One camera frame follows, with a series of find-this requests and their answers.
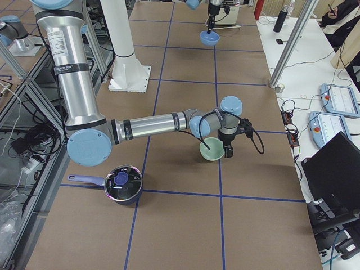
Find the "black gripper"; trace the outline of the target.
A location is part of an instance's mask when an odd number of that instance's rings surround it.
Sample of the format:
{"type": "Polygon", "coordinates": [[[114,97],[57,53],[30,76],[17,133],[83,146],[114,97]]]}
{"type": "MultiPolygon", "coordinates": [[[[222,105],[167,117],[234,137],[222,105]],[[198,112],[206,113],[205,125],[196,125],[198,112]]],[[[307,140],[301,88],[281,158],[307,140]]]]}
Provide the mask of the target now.
{"type": "Polygon", "coordinates": [[[212,32],[212,28],[215,26],[215,18],[218,14],[217,13],[209,13],[208,14],[208,29],[207,34],[210,34],[212,32]]]}
{"type": "Polygon", "coordinates": [[[218,132],[218,138],[222,141],[224,146],[224,157],[232,158],[233,157],[233,147],[231,142],[235,139],[236,134],[225,134],[223,132],[218,132]]]}

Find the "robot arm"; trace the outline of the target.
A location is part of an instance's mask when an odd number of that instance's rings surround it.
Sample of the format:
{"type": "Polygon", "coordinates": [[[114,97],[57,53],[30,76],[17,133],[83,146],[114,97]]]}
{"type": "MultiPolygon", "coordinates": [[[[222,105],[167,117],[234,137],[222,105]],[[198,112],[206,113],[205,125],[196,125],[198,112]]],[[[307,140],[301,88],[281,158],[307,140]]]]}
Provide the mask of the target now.
{"type": "MultiPolygon", "coordinates": [[[[85,2],[33,1],[32,6],[37,24],[47,33],[54,72],[64,95],[67,153],[75,163],[96,166],[109,157],[113,145],[125,140],[185,129],[197,138],[217,132],[226,156],[232,156],[231,142],[245,131],[239,98],[225,97],[218,108],[209,112],[188,109],[145,118],[107,120],[98,110],[82,40],[85,2]]],[[[110,89],[145,92],[151,68],[136,58],[125,3],[102,1],[101,6],[115,54],[110,89]]]]}
{"type": "MultiPolygon", "coordinates": [[[[192,9],[195,10],[199,5],[201,1],[198,0],[186,0],[186,5],[192,9]]],[[[209,0],[208,1],[208,29],[206,31],[207,34],[211,34],[212,30],[215,25],[215,17],[219,15],[221,6],[223,1],[222,0],[209,0]]]]}

